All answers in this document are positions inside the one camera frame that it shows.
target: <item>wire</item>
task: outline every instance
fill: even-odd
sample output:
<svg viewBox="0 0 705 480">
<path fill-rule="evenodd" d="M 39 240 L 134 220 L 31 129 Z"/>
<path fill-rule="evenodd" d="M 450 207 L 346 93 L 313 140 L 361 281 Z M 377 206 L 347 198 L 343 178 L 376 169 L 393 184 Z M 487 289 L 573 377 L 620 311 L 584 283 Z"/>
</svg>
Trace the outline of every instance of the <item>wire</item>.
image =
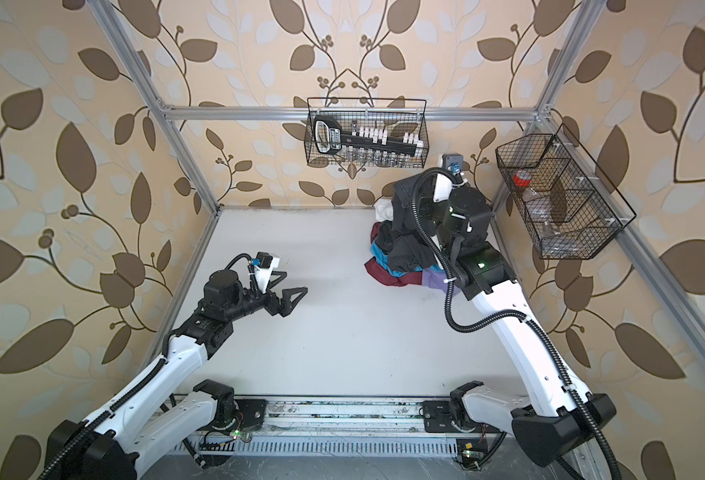
<svg viewBox="0 0 705 480">
<path fill-rule="evenodd" d="M 169 349 L 169 342 L 171 341 L 171 337 L 176 334 L 177 330 L 171 330 L 166 334 L 164 337 L 163 341 L 163 347 L 161 348 L 161 353 L 160 353 L 160 358 L 158 359 L 158 362 L 155 364 L 155 367 L 153 367 L 152 370 L 150 370 L 147 375 L 141 379 L 139 382 L 136 383 L 136 385 L 130 389 L 128 392 L 126 392 L 123 396 L 118 398 L 110 407 L 105 410 L 104 412 L 101 412 L 97 418 L 94 418 L 91 420 L 85 427 L 83 427 L 82 430 L 79 431 L 79 433 L 73 437 L 69 442 L 64 444 L 64 446 L 57 452 L 56 456 L 54 456 L 50 462 L 43 468 L 43 471 L 40 472 L 40 475 L 38 476 L 38 480 L 46 480 L 51 476 L 51 474 L 54 472 L 57 466 L 62 462 L 65 456 L 70 453 L 73 449 L 78 447 L 85 439 L 86 437 L 89 437 L 90 434 L 96 430 L 96 428 L 102 424 L 105 420 L 107 420 L 109 417 L 111 417 L 118 408 L 123 406 L 126 402 L 128 402 L 131 397 L 136 395 L 136 393 L 143 389 L 148 383 L 150 383 L 150 380 L 155 378 L 155 376 L 160 372 L 161 369 L 165 366 L 165 364 L 168 362 L 166 358 L 168 358 L 168 349 Z"/>
</svg>

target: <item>pile of clothes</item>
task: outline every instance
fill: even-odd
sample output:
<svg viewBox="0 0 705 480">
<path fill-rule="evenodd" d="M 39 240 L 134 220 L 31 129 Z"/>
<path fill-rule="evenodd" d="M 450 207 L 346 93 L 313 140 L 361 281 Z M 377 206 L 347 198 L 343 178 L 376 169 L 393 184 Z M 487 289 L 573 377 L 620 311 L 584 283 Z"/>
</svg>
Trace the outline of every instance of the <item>pile of clothes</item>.
<svg viewBox="0 0 705 480">
<path fill-rule="evenodd" d="M 382 285 L 423 285 L 445 293 L 445 272 L 416 232 L 411 217 L 409 205 L 414 181 L 415 177 L 397 182 L 392 200 L 381 198 L 374 204 L 377 220 L 371 229 L 374 256 L 365 269 Z M 458 292 L 459 289 L 454 289 L 453 294 Z"/>
</svg>

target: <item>aluminum frame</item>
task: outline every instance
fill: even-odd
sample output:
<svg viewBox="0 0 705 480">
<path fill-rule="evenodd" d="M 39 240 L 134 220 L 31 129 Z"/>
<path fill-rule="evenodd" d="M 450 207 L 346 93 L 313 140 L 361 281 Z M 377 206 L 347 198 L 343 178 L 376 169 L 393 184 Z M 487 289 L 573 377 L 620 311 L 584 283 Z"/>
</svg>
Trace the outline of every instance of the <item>aluminum frame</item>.
<svg viewBox="0 0 705 480">
<path fill-rule="evenodd" d="M 176 129 L 173 120 L 166 118 L 161 110 L 160 96 L 155 90 L 152 79 L 147 74 L 142 61 L 139 59 L 139 55 L 134 50 L 128 35 L 120 25 L 113 5 L 109 0 L 88 0 L 88 6 L 97 24 L 104 31 L 104 35 L 108 38 L 118 58 L 126 68 L 128 76 L 134 81 L 134 86 L 139 91 L 139 95 L 142 97 L 150 114 L 152 114 L 155 124 L 166 140 L 168 140 L 171 149 L 176 155 L 176 159 L 190 177 L 197 193 L 200 194 L 203 205 L 206 206 L 208 211 L 216 212 L 219 209 L 219 202 L 216 201 L 216 197 L 209 188 L 203 172 L 200 171 L 193 155 L 187 148 L 181 132 Z"/>
<path fill-rule="evenodd" d="M 334 110 L 337 107 L 324 108 Z M 375 111 L 374 108 L 343 108 L 344 110 Z M 394 113 L 414 111 L 413 108 L 387 108 Z M 161 111 L 169 120 L 307 120 L 307 108 L 293 107 L 174 107 Z M 427 121 L 533 121 L 533 108 L 446 108 L 433 107 L 424 111 Z"/>
</svg>

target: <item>white cloth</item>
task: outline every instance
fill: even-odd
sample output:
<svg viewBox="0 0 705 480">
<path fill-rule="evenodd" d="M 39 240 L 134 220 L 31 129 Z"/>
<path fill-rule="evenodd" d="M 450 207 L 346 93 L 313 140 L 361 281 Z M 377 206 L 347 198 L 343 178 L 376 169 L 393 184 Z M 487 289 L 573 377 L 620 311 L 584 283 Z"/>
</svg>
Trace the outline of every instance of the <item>white cloth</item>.
<svg viewBox="0 0 705 480">
<path fill-rule="evenodd" d="M 383 222 L 390 220 L 392 222 L 392 200 L 389 198 L 380 198 L 374 204 L 376 210 L 376 221 Z"/>
</svg>

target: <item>wall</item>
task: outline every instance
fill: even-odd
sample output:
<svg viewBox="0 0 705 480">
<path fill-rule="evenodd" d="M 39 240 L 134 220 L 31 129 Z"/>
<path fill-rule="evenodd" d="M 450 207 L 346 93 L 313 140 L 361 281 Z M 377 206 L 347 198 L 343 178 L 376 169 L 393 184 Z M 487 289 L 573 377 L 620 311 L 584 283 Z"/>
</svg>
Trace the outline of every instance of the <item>wall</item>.
<svg viewBox="0 0 705 480">
<path fill-rule="evenodd" d="M 0 2 L 3 479 L 134 375 L 208 219 L 81 6 Z"/>
<path fill-rule="evenodd" d="M 555 118 L 626 194 L 705 314 L 705 1 L 607 8 Z M 512 204 L 499 221 L 543 327 L 616 403 L 605 432 L 624 477 L 705 478 L 705 373 L 616 242 L 593 260 L 542 261 Z"/>
<path fill-rule="evenodd" d="M 528 0 L 114 5 L 166 103 L 298 108 L 308 97 L 337 96 L 531 107 L 578 8 L 570 0 L 545 2 L 536 14 Z M 310 168 L 297 141 L 304 138 L 299 122 L 186 121 L 180 128 L 225 206 L 369 205 L 391 182 L 419 171 Z M 500 180 L 489 153 L 522 130 L 515 122 L 434 122 L 427 129 L 427 166 L 455 151 L 475 171 L 475 154 L 477 186 L 489 197 Z M 181 187 L 186 191 L 184 182 Z"/>
</svg>

